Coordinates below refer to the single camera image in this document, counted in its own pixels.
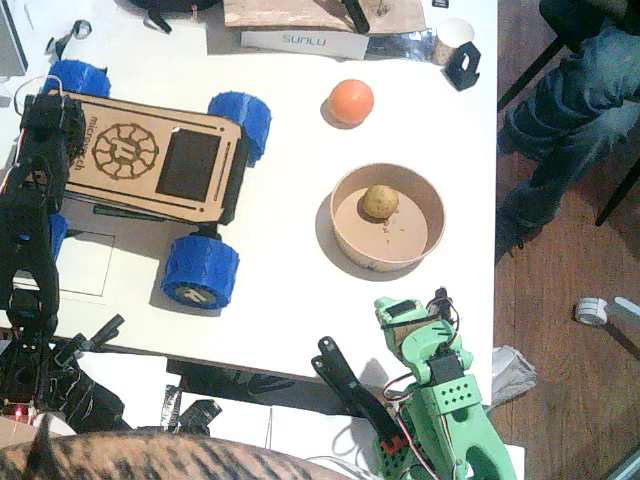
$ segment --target wooden block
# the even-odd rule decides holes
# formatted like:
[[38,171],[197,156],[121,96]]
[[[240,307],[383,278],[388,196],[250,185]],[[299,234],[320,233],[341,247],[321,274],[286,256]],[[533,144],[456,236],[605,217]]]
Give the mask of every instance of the wooden block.
[[[420,0],[360,0],[370,35],[426,29]],[[224,23],[243,29],[314,28],[355,32],[340,0],[225,0]]]

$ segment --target black bag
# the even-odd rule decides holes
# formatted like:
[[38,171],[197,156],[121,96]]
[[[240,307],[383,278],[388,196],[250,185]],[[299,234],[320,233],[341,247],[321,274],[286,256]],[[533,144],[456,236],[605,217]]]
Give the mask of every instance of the black bag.
[[130,0],[134,5],[144,8],[149,12],[149,18],[153,23],[166,33],[171,33],[171,27],[160,15],[162,12],[189,13],[194,9],[205,10],[220,0]]

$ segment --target black display screen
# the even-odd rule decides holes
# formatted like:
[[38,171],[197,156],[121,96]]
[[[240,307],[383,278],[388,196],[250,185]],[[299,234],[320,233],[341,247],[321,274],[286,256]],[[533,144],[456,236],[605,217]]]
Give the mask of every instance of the black display screen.
[[175,128],[156,193],[204,202],[221,137]]

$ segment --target black clip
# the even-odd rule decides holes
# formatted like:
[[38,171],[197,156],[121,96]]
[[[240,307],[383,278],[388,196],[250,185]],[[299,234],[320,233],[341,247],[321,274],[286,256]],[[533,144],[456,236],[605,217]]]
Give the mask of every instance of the black clip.
[[349,12],[349,16],[351,20],[353,20],[356,31],[360,35],[368,33],[371,27],[369,26],[367,16],[364,14],[364,10],[362,10],[360,6],[360,2],[358,0],[342,0],[342,3],[347,7],[347,12]]
[[[465,59],[469,59],[467,68],[463,67]],[[444,69],[445,76],[451,81],[456,90],[461,92],[473,87],[480,74],[476,72],[480,63],[480,51],[476,46],[467,42],[462,44],[453,54],[449,64]]]
[[393,455],[407,444],[400,427],[378,399],[362,386],[331,337],[318,342],[321,355],[311,360],[314,370],[344,402],[349,414],[364,416],[378,433],[380,446]]

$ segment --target paper sheet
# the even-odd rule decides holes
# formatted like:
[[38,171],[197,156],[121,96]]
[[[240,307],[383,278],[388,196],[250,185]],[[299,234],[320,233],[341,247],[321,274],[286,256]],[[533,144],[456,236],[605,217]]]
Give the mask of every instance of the paper sheet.
[[124,403],[122,418],[132,428],[158,425],[166,387],[166,357],[85,353],[78,364]]
[[[372,451],[375,431],[362,418],[329,416],[273,406],[271,436],[272,450],[303,459],[338,457],[369,471],[375,465]],[[524,448],[507,445],[507,452],[514,465],[516,478],[524,480]],[[333,463],[322,462],[322,466],[356,478]]]

